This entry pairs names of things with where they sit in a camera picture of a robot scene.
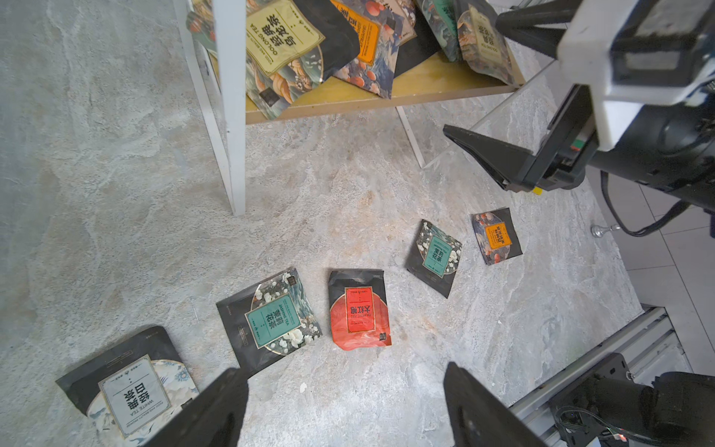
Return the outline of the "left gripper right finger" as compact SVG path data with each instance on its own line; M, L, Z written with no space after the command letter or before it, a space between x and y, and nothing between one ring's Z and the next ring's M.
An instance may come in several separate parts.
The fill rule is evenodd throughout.
M451 361L443 387L455 446L546 446L466 369Z

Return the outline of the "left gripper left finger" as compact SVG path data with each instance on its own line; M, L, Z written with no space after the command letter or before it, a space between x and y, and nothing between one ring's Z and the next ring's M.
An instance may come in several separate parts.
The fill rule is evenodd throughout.
M237 446L249 400L245 371L229 368L146 446Z

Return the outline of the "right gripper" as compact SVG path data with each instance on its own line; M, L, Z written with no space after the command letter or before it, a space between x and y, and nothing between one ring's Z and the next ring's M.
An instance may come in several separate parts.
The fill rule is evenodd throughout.
M501 13L499 33L551 59L581 0L559 0ZM452 125L443 134L474 158L505 191L571 190L585 179L588 160L598 148L590 88L573 85L547 126L536 156L529 150Z

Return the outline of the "yellow label tea bag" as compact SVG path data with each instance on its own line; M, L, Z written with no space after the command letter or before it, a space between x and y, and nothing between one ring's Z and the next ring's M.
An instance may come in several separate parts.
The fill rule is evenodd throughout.
M508 44L495 27L497 13L483 0L456 0L454 12L463 59L472 71L517 87Z
M268 120L359 55L359 38L331 1L248 1L247 96Z

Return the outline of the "white label tea bag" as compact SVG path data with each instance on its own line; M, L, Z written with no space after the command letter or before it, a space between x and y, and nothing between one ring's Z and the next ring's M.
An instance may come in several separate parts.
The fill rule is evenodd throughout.
M199 390L168 332L151 326L56 380L103 446L143 446Z

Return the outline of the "dark green tea bag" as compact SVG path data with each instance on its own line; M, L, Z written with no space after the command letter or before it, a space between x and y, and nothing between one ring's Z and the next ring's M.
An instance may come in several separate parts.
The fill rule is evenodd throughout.
M462 61L458 41L454 1L415 0L417 10L428 22L447 60L451 63Z

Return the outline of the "black green tea bag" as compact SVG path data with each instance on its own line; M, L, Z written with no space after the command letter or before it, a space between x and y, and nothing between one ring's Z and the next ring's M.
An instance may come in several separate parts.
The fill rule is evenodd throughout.
M217 304L239 368L253 376L322 337L296 268Z

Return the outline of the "orange label tea bag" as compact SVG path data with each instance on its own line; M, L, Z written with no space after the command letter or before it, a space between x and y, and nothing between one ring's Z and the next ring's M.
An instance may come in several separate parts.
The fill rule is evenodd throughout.
M472 214L471 223L487 266L523 255L509 208Z

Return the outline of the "red tea bag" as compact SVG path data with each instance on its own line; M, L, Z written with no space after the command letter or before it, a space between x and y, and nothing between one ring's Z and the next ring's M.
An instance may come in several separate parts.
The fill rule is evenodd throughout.
M342 350L392 345L384 275L379 269L330 273L331 336Z

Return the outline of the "green label tea bag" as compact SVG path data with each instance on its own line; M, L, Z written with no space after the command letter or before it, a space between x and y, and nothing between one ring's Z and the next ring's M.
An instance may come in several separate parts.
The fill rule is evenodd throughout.
M407 270L447 299L460 265L463 243L422 219L406 261Z

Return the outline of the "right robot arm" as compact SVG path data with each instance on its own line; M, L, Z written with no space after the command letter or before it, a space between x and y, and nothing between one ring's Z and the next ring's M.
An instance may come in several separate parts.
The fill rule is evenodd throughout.
M571 83L536 151L445 126L506 191L571 189L587 167L675 197L657 232L690 207L714 211L714 5L711 1L551 1L497 13L454 3L462 55L508 66L514 41L555 60Z

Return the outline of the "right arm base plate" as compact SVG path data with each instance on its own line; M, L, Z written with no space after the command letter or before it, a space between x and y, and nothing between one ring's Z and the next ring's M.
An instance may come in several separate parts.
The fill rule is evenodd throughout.
M569 446L586 446L594 440L712 446L714 378L664 372L648 386L595 374L557 395L551 412Z

